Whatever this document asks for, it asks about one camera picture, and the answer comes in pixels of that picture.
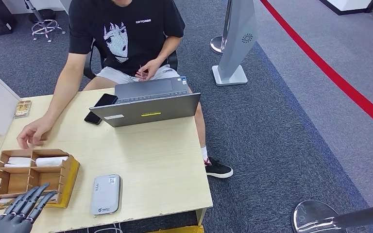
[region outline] black chair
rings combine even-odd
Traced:
[[[94,41],[92,43],[92,50],[89,54],[89,56],[86,57],[85,62],[85,68],[84,68],[84,75],[87,76],[90,80],[94,79],[96,75],[92,71],[91,64],[92,64],[92,55],[94,53],[94,49],[97,49],[100,54],[100,62],[102,69],[105,68],[105,65],[103,64],[106,60],[106,53],[103,51],[103,49],[99,46],[99,44]],[[176,51],[174,51],[166,60],[166,64],[169,64],[172,69],[175,71],[178,69],[178,58],[176,56]]]

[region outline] black sneaker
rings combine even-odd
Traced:
[[[207,176],[213,176],[217,178],[228,178],[231,177],[234,171],[229,166],[220,164],[219,160],[209,157],[210,164],[206,164],[205,170]]]

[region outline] yellow sticker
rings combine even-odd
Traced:
[[[154,116],[154,115],[161,115],[160,112],[156,112],[156,113],[145,113],[145,114],[142,114],[141,117],[148,117],[148,116]]]

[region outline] red line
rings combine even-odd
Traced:
[[[349,98],[351,98],[362,110],[364,110],[373,119],[373,103],[365,96],[359,93],[345,79],[343,79],[331,66],[324,61],[312,48],[309,46],[298,33],[282,18],[282,16],[274,9],[268,0],[260,0],[267,8],[271,15],[278,21],[281,27],[288,35],[297,43],[297,45],[307,54],[307,56],[337,85]]]

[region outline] robotic hand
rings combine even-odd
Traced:
[[[34,187],[18,196],[0,216],[0,233],[30,233],[36,218],[56,193],[55,191],[49,192],[35,207],[39,197],[48,186],[49,183],[45,183],[41,187]]]

